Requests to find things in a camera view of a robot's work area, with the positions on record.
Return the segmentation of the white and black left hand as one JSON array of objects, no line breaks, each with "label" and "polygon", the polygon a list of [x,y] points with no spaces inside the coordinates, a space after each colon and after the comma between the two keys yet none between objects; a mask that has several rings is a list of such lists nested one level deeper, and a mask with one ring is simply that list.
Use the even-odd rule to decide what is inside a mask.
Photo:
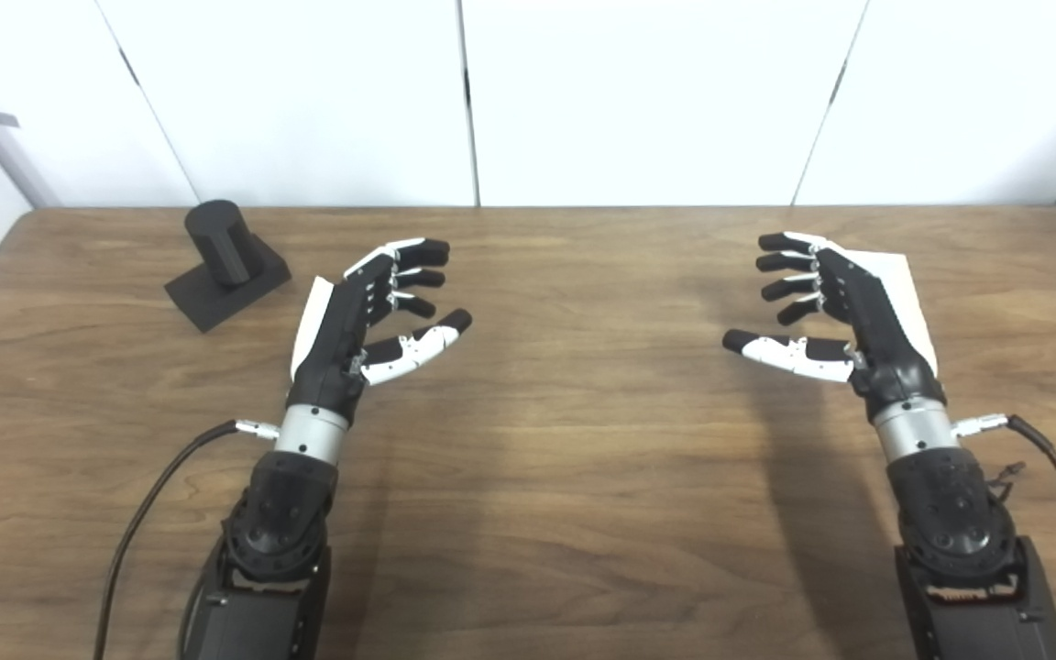
[{"label": "white and black left hand", "polygon": [[[410,293],[444,287],[449,259],[445,241],[403,239],[376,247],[339,281],[314,279],[293,346],[286,406],[329,411],[353,423],[369,386],[401,379],[451,347],[472,325],[472,314],[456,309],[437,318],[434,304]],[[367,342],[369,329],[402,312],[427,325]]]}]

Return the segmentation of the white and black right hand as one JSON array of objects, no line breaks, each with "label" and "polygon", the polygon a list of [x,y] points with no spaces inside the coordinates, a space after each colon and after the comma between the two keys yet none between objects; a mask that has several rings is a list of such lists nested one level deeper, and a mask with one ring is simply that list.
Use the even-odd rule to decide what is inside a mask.
[{"label": "white and black right hand", "polygon": [[853,338],[760,335],[733,327],[722,335],[722,347],[805,379],[851,385],[868,419],[904,402],[946,404],[934,360],[907,333],[884,276],[822,235],[782,231],[760,235],[758,244],[763,251],[755,261],[758,270],[786,271],[760,291],[767,302],[792,298],[776,314],[781,326],[826,314],[853,329]]}]

